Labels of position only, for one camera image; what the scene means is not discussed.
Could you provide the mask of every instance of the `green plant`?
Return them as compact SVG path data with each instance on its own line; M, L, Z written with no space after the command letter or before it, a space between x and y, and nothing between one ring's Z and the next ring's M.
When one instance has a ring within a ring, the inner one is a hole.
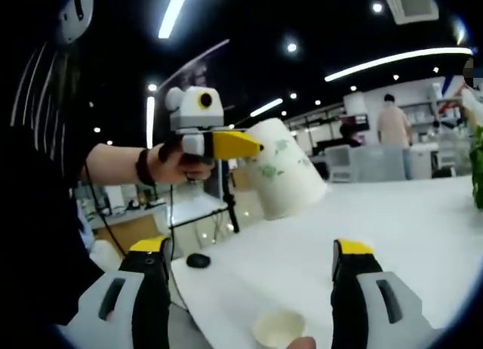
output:
M473 198L476 208L483 210L483 126L476 129L469 157L472 163Z

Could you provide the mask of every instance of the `small white cup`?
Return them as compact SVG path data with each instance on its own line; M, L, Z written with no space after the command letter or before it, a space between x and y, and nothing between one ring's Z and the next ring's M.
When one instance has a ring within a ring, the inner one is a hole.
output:
M294 311L280 311L259 318L252 327L255 340L263 348L285 349L294 339L303 336L306 322Z

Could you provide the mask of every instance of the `white table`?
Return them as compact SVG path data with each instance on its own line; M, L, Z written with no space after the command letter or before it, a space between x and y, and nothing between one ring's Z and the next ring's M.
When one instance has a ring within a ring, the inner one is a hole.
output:
M341 184L299 216L260 222L211 246L211 266L173 263L181 295L215 349L256 347L259 315L292 309L305 316L318 347L332 339L332 243L338 237L374 244L384 270L423 300L435 327L452 320L483 259L483 213L468 177Z

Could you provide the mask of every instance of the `bracelet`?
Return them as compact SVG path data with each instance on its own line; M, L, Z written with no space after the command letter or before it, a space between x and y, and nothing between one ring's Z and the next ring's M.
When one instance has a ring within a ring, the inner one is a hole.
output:
M141 183L154 187L155 182L148 169L148 153L149 149L144 149L140 152L136 162L136 173Z

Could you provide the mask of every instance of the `hand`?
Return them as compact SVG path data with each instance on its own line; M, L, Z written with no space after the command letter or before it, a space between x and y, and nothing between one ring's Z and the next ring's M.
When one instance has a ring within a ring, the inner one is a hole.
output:
M288 345L287 349L316 349L314 338L306 336L305 338L297 338Z
M203 181L210 176L214 163L203 163L202 160L201 156L185 154L181 140L175 140L152 148L148 154L148 167L158 183L179 184L188 179Z

